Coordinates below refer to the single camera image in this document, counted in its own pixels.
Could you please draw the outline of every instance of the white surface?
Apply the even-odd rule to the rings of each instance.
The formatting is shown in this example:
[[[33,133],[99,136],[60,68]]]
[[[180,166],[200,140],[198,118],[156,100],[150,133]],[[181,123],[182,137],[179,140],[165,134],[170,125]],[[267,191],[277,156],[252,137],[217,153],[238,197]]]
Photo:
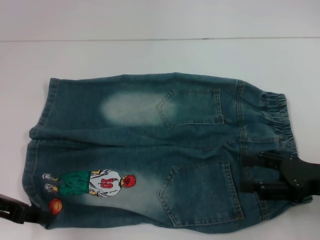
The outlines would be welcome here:
[[[50,77],[182,72],[246,80],[286,94],[300,157],[320,163],[320,39],[0,43],[0,192],[28,202],[21,185],[28,130],[42,111]],[[260,240],[318,239],[320,197],[232,234],[206,235],[150,225],[45,230],[0,219],[1,239]]]
[[[320,37],[319,0],[0,0],[0,41]],[[320,163],[320,39],[0,42],[0,193],[28,203],[28,131],[49,78],[182,72],[238,78],[288,98],[300,157]],[[0,219],[4,240],[315,240],[320,197],[231,234],[138,225],[45,230]]]
[[[319,0],[0,0],[0,40],[320,37]]]

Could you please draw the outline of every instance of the white jersey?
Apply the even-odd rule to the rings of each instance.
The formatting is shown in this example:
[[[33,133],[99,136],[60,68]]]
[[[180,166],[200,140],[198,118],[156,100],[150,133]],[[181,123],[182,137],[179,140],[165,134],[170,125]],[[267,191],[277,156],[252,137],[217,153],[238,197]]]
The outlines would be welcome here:
[[[121,189],[119,173],[111,170],[102,170],[100,174],[91,173],[89,191],[97,193],[98,197],[111,197]]]

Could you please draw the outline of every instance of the jeans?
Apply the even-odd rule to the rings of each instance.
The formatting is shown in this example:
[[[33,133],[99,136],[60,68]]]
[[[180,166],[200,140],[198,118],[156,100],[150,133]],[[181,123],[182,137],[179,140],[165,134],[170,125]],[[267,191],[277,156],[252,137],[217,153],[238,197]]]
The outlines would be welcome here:
[[[52,78],[30,130],[23,187],[48,229],[140,223],[228,233],[292,206],[239,191],[277,181],[247,155],[297,155],[287,101],[238,79],[182,73]]]

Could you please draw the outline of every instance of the black clip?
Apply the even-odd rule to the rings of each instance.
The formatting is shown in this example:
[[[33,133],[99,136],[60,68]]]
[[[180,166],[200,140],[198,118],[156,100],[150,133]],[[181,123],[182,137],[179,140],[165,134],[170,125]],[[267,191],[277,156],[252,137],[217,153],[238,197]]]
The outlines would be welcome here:
[[[24,202],[0,194],[0,218],[10,220],[17,224],[45,223],[48,220],[48,214],[40,208],[29,206]]]
[[[289,200],[303,203],[311,195],[320,195],[320,164],[302,161],[297,156],[261,152],[242,159],[244,167],[259,166],[280,172],[279,182],[242,181],[240,190],[256,192],[262,200]]]

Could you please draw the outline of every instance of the orange basketball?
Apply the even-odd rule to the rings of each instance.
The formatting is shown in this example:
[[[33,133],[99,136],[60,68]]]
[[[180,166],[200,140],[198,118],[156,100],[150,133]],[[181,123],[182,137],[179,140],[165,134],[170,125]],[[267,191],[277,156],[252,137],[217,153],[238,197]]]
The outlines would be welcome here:
[[[52,215],[57,215],[62,209],[62,201],[58,198],[54,198],[49,203],[49,209]]]

